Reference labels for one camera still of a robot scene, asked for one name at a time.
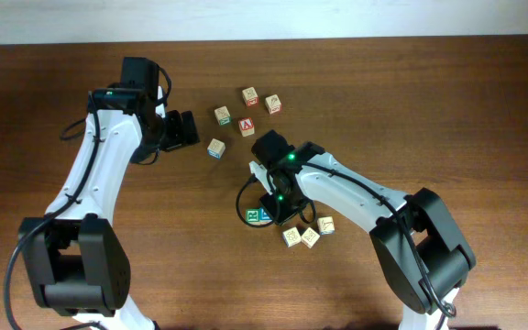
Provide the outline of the green letter R block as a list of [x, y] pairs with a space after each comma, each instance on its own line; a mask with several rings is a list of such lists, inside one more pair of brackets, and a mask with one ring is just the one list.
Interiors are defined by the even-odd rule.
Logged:
[[245, 212], [245, 220], [249, 224], [256, 224], [260, 221], [259, 209], [247, 209]]

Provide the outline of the wooden block green edge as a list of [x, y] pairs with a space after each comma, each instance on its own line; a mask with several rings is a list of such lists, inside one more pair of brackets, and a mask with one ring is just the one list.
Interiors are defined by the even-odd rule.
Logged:
[[307, 228], [301, 235], [301, 241], [308, 248], [312, 248], [319, 240], [320, 235], [311, 227]]

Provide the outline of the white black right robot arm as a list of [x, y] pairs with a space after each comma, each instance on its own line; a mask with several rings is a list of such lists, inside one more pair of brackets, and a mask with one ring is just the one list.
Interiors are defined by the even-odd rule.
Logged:
[[386, 188], [342, 165], [324, 148], [299, 147], [271, 130], [251, 148], [250, 183], [260, 182], [260, 206], [282, 226], [322, 203], [370, 236], [382, 272], [403, 304], [401, 329], [446, 329], [476, 256], [444, 201], [422, 188]]

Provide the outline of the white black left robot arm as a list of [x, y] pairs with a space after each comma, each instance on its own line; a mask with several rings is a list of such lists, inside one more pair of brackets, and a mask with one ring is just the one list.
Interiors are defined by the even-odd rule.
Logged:
[[119, 82], [89, 92], [82, 144], [66, 182], [41, 217], [18, 229], [11, 261], [23, 259], [36, 304], [80, 328], [155, 329], [129, 294], [131, 268], [113, 229], [116, 199], [131, 164], [198, 143], [193, 114], [168, 110], [168, 74], [126, 57]]

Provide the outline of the blue letter D block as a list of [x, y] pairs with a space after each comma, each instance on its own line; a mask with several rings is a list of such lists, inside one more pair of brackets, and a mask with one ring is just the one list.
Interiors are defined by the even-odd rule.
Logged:
[[259, 209], [259, 221], [263, 224], [269, 223], [271, 221], [270, 216], [264, 208]]

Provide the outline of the wooden block blue letter side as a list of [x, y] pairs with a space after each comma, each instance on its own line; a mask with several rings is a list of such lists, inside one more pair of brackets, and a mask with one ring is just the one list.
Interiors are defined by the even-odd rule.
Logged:
[[320, 235], [330, 235], [335, 232], [335, 223], [332, 216], [317, 219], [317, 227]]

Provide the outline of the wooden block red picture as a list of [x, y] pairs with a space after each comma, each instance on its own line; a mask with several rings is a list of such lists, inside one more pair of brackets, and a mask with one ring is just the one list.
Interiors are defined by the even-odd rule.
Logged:
[[277, 113], [282, 109], [281, 100], [276, 94], [265, 98], [265, 106], [267, 107], [270, 114]]

